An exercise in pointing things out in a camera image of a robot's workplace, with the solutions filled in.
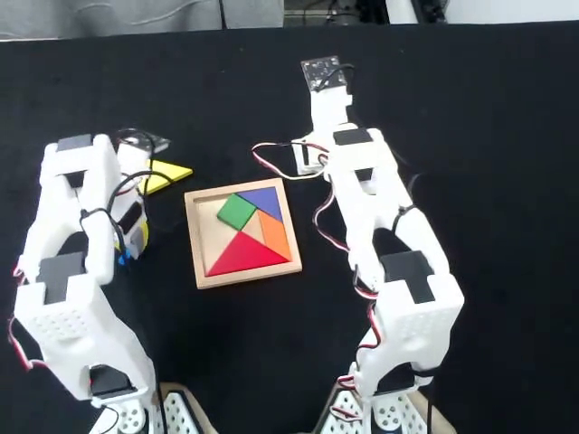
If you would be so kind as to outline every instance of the wooden frame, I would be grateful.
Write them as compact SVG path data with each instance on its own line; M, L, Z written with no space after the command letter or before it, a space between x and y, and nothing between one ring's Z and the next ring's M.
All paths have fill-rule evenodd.
M202 234L199 217L199 204L203 202L216 201L228 197L234 193L242 193L250 190L274 187L280 205L281 218L286 231L291 260L278 265L269 265L258 269L246 269L233 273L207 277L204 266L204 253L202 249ZM245 282L258 278L268 278L290 274L301 271L301 259L299 257L298 242L291 221L290 208L283 182L281 178L266 179L245 184L228 185L225 187L211 188L185 193L185 210L187 214L187 224L189 226L189 236L191 238L191 251L193 252L193 265L195 270L195 281L199 289L219 287L232 283Z

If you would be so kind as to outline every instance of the gray fabric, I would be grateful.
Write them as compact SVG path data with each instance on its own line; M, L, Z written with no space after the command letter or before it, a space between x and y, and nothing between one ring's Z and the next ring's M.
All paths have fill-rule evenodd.
M223 5L229 28L283 24L283 0ZM0 0L0 40L220 28L218 0Z

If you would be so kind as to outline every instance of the black cloth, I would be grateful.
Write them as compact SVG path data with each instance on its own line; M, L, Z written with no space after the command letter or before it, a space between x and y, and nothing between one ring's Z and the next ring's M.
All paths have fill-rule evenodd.
M435 404L461 433L573 430L578 49L578 23L2 43L0 314L13 309L9 271L36 210L43 146L121 127L170 137L162 158L195 174L151 198L169 233L153 230L143 259L118 270L110 303L161 381L188 386L223 434L312 429L368 327L345 255L311 224L327 184L286 183L303 272L206 291L182 192L269 177L250 146L311 129L299 62L338 54L356 66L358 117L384 132L404 176L425 174L415 201L466 298ZM291 169L288 148L270 157ZM322 224L344 235L337 212ZM3 432L88 432L88 403L0 348Z

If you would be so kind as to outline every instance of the small red triangle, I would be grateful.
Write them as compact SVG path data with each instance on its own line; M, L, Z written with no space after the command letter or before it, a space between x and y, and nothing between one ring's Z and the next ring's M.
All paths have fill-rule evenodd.
M246 233L237 232L232 242L229 243L219 259L211 267L207 277L245 269L257 269L283 262L288 262L288 260L254 240Z

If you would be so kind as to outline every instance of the robotic arm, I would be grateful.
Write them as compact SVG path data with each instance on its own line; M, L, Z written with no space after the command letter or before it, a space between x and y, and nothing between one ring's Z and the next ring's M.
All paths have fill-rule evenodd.
M125 414L137 411L137 425L123 432L140 432L147 418L157 419L155 371L100 286L113 278L116 247L126 247L120 253L126 259L137 258L147 246L138 179L125 190L116 193L116 188L123 175L147 170L148 159L148 151L129 143L121 143L115 153L104 135L48 145L38 212L17 266L28 284L23 279L18 288L14 317L76 399L91 400L96 407L114 404ZM87 235L88 251L59 254L79 231Z
M300 175L321 173L330 183L346 225L349 266L375 300L369 308L372 326L339 382L356 392L369 433L371 409L380 396L431 382L464 298L383 135L348 122L352 97L345 72L350 69L336 56L302 62L314 130L292 147ZM373 245L378 228L392 231L410 251L378 257Z

